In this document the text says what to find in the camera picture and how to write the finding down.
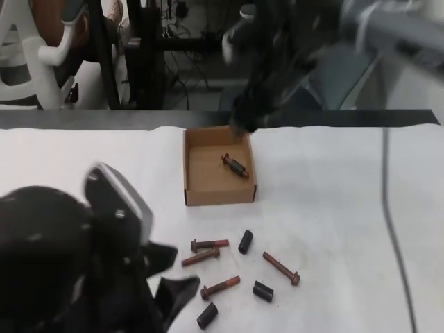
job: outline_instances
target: white chair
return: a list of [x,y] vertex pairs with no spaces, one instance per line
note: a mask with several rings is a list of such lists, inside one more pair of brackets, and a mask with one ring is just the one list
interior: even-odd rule
[[[59,109],[65,104],[74,77],[57,76],[55,69],[67,59],[76,22],[85,9],[83,0],[66,3],[62,41],[58,47],[49,47],[40,37],[29,0],[3,0],[3,5],[0,0],[0,70],[16,72],[20,67],[27,67],[28,72],[28,80],[18,84],[11,85],[0,77],[0,103],[15,104],[36,96],[38,106],[44,109]],[[77,69],[80,65],[81,61],[76,64]]]

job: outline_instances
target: white paper sheet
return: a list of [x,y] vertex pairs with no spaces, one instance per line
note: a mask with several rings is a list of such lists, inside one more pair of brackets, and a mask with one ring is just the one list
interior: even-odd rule
[[[182,130],[151,132],[0,132],[0,194],[47,185],[82,198],[96,160],[120,170],[155,215],[153,241],[179,255],[163,276],[197,274],[202,285],[235,275],[241,284],[213,297],[218,318],[208,332],[409,332],[398,267],[382,214],[382,130],[282,128],[252,136],[257,201],[185,207]],[[390,199],[408,268],[419,332],[444,329],[444,130],[392,130]],[[237,246],[246,229],[250,251]],[[189,242],[229,239],[221,256],[182,268]],[[266,250],[301,276],[299,287],[262,259]],[[275,290],[268,304],[255,280]],[[158,277],[150,280],[155,288]],[[199,332],[199,296],[171,332]]]

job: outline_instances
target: black cylindrical spacer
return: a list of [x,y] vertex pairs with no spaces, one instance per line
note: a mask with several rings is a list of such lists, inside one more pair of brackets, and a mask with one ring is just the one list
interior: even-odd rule
[[241,243],[239,244],[238,247],[239,252],[245,255],[248,252],[248,248],[250,247],[252,240],[253,240],[252,232],[250,230],[245,231]]
[[261,282],[256,281],[255,286],[253,287],[253,294],[259,296],[267,302],[271,302],[273,299],[274,290],[272,290],[272,288],[268,288]]
[[199,325],[201,330],[204,330],[216,318],[217,314],[216,305],[210,303],[207,309],[203,310],[202,314],[197,318],[197,325]]

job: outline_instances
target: rusty bolt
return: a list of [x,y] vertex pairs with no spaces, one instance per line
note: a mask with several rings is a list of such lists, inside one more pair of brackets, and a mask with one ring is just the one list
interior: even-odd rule
[[240,283],[240,281],[241,278],[239,276],[235,276],[210,288],[207,288],[207,286],[203,286],[203,288],[200,290],[200,295],[202,296],[203,300],[209,300],[211,295],[227,288],[233,287],[236,284]]
[[230,245],[230,242],[228,241],[228,239],[224,239],[222,241],[196,241],[196,240],[193,240],[193,241],[191,241],[191,251],[196,253],[199,248],[213,248],[215,246],[217,248],[221,248],[223,246],[228,246],[228,245]]
[[262,257],[264,257],[264,259],[266,261],[268,261],[270,264],[272,264],[274,267],[276,267],[279,272],[281,272],[285,276],[287,276],[291,280],[291,284],[293,286],[297,286],[299,284],[300,276],[299,276],[298,272],[292,273],[287,267],[282,265],[275,258],[271,257],[267,252],[264,252]]
[[209,258],[217,258],[220,255],[219,248],[213,247],[213,249],[199,253],[194,257],[182,260],[182,267],[190,266],[202,262]]
[[249,178],[250,175],[246,171],[246,168],[233,158],[230,158],[230,154],[226,153],[222,156],[222,163],[228,165],[235,174],[242,178]]

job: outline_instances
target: cardboard box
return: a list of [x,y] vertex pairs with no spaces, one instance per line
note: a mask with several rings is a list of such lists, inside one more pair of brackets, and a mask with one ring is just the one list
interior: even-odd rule
[[[250,177],[241,178],[222,163],[230,154]],[[227,126],[197,128],[184,132],[185,205],[251,203],[256,194],[256,173],[248,135],[235,137]]]

